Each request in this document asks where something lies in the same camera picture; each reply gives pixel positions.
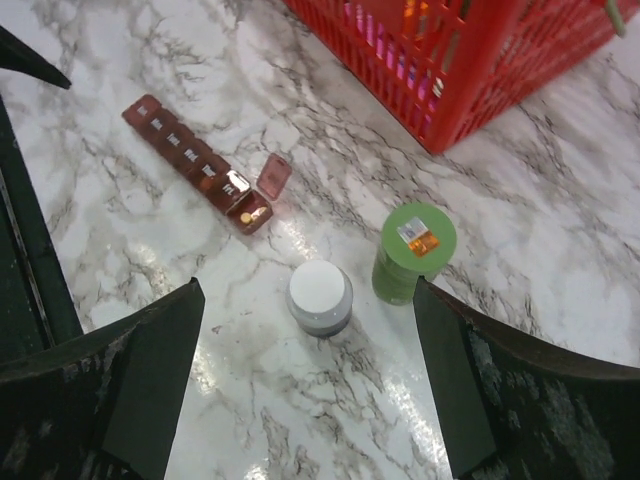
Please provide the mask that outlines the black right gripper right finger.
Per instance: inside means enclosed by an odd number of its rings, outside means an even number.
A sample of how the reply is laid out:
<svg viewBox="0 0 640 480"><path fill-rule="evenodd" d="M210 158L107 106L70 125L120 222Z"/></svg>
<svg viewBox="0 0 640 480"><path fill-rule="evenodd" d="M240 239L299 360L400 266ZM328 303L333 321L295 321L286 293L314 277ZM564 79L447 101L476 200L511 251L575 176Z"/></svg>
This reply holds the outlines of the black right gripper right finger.
<svg viewBox="0 0 640 480"><path fill-rule="evenodd" d="M638 478L638 368L540 340L425 279L413 305L454 478Z"/></svg>

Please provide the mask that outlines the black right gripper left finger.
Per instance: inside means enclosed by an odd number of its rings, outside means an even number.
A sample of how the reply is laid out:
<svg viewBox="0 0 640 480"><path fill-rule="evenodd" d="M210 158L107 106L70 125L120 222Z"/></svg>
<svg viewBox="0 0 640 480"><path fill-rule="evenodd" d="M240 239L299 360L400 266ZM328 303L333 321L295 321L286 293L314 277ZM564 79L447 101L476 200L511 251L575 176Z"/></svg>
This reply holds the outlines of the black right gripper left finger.
<svg viewBox="0 0 640 480"><path fill-rule="evenodd" d="M1 366L4 479L162 479L200 333L196 278Z"/></svg>

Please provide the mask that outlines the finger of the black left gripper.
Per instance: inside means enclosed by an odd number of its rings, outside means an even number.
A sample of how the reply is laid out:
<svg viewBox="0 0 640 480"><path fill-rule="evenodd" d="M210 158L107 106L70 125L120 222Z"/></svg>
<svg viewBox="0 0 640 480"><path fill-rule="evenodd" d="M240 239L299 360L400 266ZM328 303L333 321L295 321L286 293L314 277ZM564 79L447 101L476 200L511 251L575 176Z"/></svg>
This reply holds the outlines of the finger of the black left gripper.
<svg viewBox="0 0 640 480"><path fill-rule="evenodd" d="M69 90L71 81L35 50L0 27L1 68L23 73L50 85Z"/></svg>

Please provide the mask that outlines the white pill bottle blue label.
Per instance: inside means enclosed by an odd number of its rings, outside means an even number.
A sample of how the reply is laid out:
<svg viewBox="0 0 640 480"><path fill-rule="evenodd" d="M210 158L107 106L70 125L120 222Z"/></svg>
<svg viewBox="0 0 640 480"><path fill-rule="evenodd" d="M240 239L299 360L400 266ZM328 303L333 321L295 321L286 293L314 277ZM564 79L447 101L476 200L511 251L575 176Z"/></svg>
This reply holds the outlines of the white pill bottle blue label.
<svg viewBox="0 0 640 480"><path fill-rule="evenodd" d="M285 290L287 308L307 334L326 338L341 332L352 315L348 276L326 260L308 260L292 273Z"/></svg>

